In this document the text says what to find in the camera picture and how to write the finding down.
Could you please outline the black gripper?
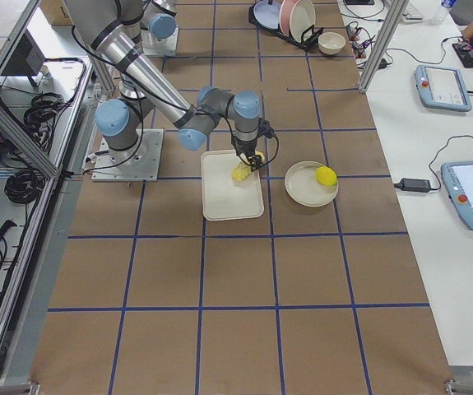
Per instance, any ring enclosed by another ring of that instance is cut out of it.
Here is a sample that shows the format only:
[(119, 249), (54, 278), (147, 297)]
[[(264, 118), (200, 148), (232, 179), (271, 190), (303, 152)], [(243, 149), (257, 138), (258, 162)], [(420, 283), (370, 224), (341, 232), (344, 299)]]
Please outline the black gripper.
[(257, 143), (255, 140), (245, 142), (237, 137), (233, 137), (232, 144), (237, 157), (245, 165), (250, 165), (252, 172), (259, 170), (262, 167), (262, 157), (256, 153)]

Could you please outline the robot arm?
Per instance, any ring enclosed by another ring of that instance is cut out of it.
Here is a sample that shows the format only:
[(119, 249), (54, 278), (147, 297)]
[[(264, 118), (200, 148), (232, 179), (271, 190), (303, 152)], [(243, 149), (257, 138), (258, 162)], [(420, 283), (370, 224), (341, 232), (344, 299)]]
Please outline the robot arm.
[(175, 0), (142, 1), (140, 27), (159, 40), (169, 38), (176, 29), (177, 4)]
[(189, 150), (206, 141), (221, 119), (233, 121), (231, 143), (237, 157), (250, 170), (263, 166), (256, 152), (260, 106), (257, 95), (243, 91), (234, 95), (212, 86), (200, 91), (189, 104), (144, 54), (141, 30), (157, 38), (175, 31), (175, 1), (67, 1), (72, 24), (84, 45), (105, 57), (127, 81), (147, 95), (149, 101), (179, 129), (179, 140)]

